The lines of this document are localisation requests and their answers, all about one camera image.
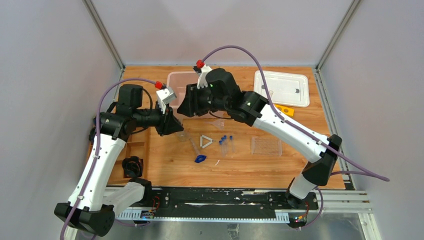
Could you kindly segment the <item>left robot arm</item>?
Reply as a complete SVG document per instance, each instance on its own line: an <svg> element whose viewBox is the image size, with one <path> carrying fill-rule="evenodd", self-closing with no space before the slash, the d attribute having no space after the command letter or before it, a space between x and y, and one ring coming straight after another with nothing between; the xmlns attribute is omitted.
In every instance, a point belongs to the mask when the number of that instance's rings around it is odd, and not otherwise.
<svg viewBox="0 0 424 240"><path fill-rule="evenodd" d="M154 127L160 136L183 130L170 106L177 97L174 90L159 82L155 87L157 100L151 101L147 109L142 108L146 90L141 85L125 84L119 88L118 100L96 115L93 145L82 176L68 200L54 209L65 227L103 237L112 228L116 216L132 204L158 206L152 183L140 177L131 178L120 190L104 196L114 165L137 128Z"/></svg>

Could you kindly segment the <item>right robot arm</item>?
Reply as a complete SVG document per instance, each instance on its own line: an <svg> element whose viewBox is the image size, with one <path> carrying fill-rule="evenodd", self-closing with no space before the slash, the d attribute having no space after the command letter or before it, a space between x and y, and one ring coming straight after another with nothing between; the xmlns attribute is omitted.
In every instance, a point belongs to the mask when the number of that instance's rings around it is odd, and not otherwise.
<svg viewBox="0 0 424 240"><path fill-rule="evenodd" d="M327 185L342 143L339 136L316 133L285 116L259 93L241 90L233 75L223 68L200 73L197 83L186 86L184 99L177 108L177 113L189 118L216 111L226 112L236 122L272 134L306 158L307 164L285 193L290 208L298 209L310 191Z"/></svg>

